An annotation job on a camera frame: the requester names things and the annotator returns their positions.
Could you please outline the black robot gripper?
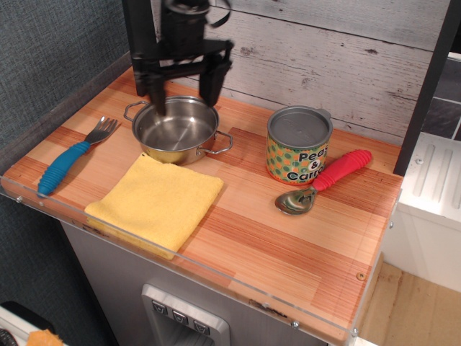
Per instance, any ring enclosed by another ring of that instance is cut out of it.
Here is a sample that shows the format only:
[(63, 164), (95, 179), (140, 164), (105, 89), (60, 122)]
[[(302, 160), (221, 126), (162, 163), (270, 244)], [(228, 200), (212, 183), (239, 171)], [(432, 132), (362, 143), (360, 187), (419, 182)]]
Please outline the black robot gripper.
[(208, 107), (218, 102), (225, 76), (231, 67), (230, 40), (207, 39), (206, 26), (217, 28), (224, 25), (230, 15), (226, 14), (215, 23), (207, 20), (208, 9), (161, 9), (160, 35), (154, 67), (144, 78), (151, 103), (159, 115), (166, 114), (164, 82), (169, 79), (198, 75), (199, 93)]

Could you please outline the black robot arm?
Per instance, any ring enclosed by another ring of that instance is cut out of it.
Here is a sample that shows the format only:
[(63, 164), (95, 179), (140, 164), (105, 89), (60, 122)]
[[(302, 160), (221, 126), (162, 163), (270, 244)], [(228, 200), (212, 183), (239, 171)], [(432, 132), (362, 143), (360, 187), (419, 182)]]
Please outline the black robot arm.
[(150, 1), (122, 5), (138, 95), (148, 95), (156, 112), (165, 115), (165, 81), (198, 75), (200, 96), (214, 107), (232, 65), (233, 42), (206, 39), (205, 27), (220, 27), (230, 16), (210, 24), (208, 1), (162, 1), (157, 32)]

